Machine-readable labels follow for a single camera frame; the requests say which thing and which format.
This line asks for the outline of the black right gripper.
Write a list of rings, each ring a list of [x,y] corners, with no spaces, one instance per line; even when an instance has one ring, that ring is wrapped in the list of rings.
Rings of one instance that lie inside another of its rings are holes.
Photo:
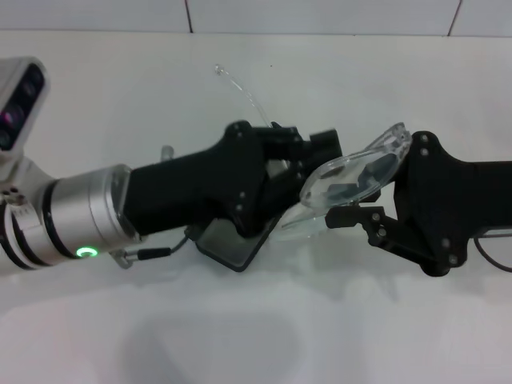
[[[383,188],[400,161],[395,154],[349,160],[329,178],[328,201],[360,201]],[[399,217],[418,230],[429,261],[423,272],[441,277],[467,260],[472,238],[511,235],[511,163],[464,162],[450,155],[428,131],[413,134],[395,184]],[[405,227],[380,206],[337,206],[325,217],[329,229],[360,225],[372,246],[397,242]]]

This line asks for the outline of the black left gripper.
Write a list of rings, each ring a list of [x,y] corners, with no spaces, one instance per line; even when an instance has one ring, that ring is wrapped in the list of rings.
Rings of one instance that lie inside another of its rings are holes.
[[[130,173],[123,213],[141,235],[224,218],[244,237],[297,204],[309,175],[292,166],[266,180],[267,128],[231,124],[212,147]]]

